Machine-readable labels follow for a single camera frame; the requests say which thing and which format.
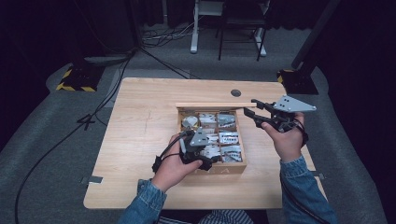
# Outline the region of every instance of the gray carpet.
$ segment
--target gray carpet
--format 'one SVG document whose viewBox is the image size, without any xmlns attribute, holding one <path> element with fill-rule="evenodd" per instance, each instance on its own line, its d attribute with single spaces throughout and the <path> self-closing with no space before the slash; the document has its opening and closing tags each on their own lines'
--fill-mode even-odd
<svg viewBox="0 0 396 224">
<path fill-rule="evenodd" d="M 197 54 L 190 54 L 190 36 L 147 51 L 202 79 L 276 81 L 276 71 L 290 68 L 310 31 L 269 31 L 264 45 L 267 57 L 259 62 L 255 61 L 254 47 L 241 50 L 230 44 L 224 47 L 221 61 L 218 61 L 215 32 L 211 29 L 201 31 Z M 56 91 L 68 66 L 66 64 L 49 77 L 50 95 L 25 120 L 0 154 L 0 223 L 14 222 L 16 193 L 23 178 L 46 152 L 76 129 L 78 119 L 93 113 L 119 72 L 118 65 L 107 67 L 97 92 Z M 148 74 L 149 70 L 166 69 L 146 54 L 137 52 L 128 64 L 125 76 L 133 76 L 136 71 L 148 71 Z M 312 78 L 319 95 L 292 97 L 318 108 L 317 112 L 306 114 L 306 129 L 310 134 L 307 145 L 317 170 L 326 176 L 322 184 L 330 204 L 340 223 L 386 223 L 375 183 L 334 114 L 327 95 L 326 78 L 318 69 Z M 111 110 L 111 106 L 104 107 L 98 118 L 107 123 Z M 106 131 L 105 125 L 94 120 L 87 131 L 78 129 L 32 172 L 21 193 L 21 223 L 117 221 L 121 210 L 89 210 L 82 203 L 86 186 L 80 184 L 80 180 L 91 175 Z M 285 222 L 280 209 L 267 213 L 270 223 Z"/>
</svg>

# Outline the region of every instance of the mechanical part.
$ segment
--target mechanical part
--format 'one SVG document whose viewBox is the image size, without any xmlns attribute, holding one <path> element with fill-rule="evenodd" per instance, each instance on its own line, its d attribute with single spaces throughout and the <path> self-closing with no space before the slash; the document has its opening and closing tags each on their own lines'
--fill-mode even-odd
<svg viewBox="0 0 396 224">
<path fill-rule="evenodd" d="M 285 133 L 293 128 L 297 128 L 303 133 L 303 145 L 308 141 L 308 134 L 304 130 L 304 126 L 295 118 L 295 112 L 315 111 L 317 108 L 304 102 L 283 95 L 277 102 L 272 104 L 263 103 L 256 99 L 252 99 L 251 103 L 256 103 L 257 108 L 267 110 L 271 113 L 271 118 L 256 115 L 250 109 L 244 107 L 244 114 L 253 119 L 257 128 L 262 128 L 262 123 L 267 122 L 280 133 Z"/>
<path fill-rule="evenodd" d="M 154 173 L 157 173 L 158 169 L 160 169 L 161 163 L 166 157 L 168 157 L 164 155 L 172 147 L 172 145 L 175 144 L 176 141 L 180 142 L 180 152 L 176 154 L 170 154 L 168 156 L 179 155 L 184 164 L 202 160 L 203 164 L 199 167 L 199 169 L 208 171 L 210 168 L 212 168 L 213 162 L 220 160 L 220 156 L 215 156 L 209 159 L 208 157 L 201 155 L 201 151 L 209 145 L 209 138 L 203 133 L 202 127 L 200 127 L 196 132 L 194 130 L 187 130 L 180 133 L 179 137 L 169 144 L 161 156 L 156 156 L 155 162 L 152 165 L 152 171 Z"/>
<path fill-rule="evenodd" d="M 201 151 L 209 145 L 209 138 L 203 133 L 202 127 L 198 128 L 194 135 L 188 135 L 185 139 L 180 138 L 180 158 L 184 164 L 202 160 L 201 170 L 208 171 L 212 168 L 212 159 L 201 155 Z"/>
</svg>

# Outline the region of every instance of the chair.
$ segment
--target chair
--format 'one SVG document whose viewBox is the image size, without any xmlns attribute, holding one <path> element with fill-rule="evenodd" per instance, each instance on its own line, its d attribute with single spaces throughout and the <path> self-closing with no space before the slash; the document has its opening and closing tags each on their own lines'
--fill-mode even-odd
<svg viewBox="0 0 396 224">
<path fill-rule="evenodd" d="M 243 40 L 224 40 L 225 29 L 249 29 L 254 30 L 253 38 L 259 28 L 262 28 L 262 41 L 260 42 L 259 53 L 257 55 L 257 61 L 260 59 L 262 45 L 264 42 L 266 22 L 262 7 L 257 1 L 254 0 L 226 0 L 222 6 L 221 13 L 221 25 L 220 25 L 220 44 L 219 44 L 219 60 L 221 60 L 221 50 L 223 42 L 228 43 L 250 43 L 252 41 Z"/>
</svg>

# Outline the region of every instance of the person's left hand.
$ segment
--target person's left hand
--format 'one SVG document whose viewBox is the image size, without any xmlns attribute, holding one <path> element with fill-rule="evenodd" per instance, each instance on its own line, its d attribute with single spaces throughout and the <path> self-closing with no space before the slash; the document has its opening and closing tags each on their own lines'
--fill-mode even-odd
<svg viewBox="0 0 396 224">
<path fill-rule="evenodd" d="M 169 143 L 175 140 L 178 134 L 173 135 Z M 180 152 L 180 142 L 175 142 L 174 145 L 163 156 L 175 154 Z M 163 160 L 160 168 L 155 176 L 152 178 L 151 183 L 158 189 L 166 192 L 174 185 L 178 184 L 187 174 L 195 171 L 202 165 L 202 161 L 193 161 L 189 164 L 184 164 L 179 155 L 173 155 Z"/>
</svg>

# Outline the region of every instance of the wooden box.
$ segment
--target wooden box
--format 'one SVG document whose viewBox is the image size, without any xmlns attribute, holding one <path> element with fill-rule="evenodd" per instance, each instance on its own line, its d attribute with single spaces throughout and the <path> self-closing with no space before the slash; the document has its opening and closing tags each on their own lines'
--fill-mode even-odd
<svg viewBox="0 0 396 224">
<path fill-rule="evenodd" d="M 210 145 L 201 155 L 208 158 L 220 155 L 220 161 L 214 162 L 208 171 L 197 169 L 192 175 L 231 175 L 242 174 L 248 165 L 242 136 L 239 132 L 238 117 L 235 110 L 242 107 L 252 107 L 252 103 L 177 103 L 178 132 L 185 129 L 183 121 L 191 122 L 191 127 L 197 130 L 203 128 L 209 136 Z"/>
</svg>

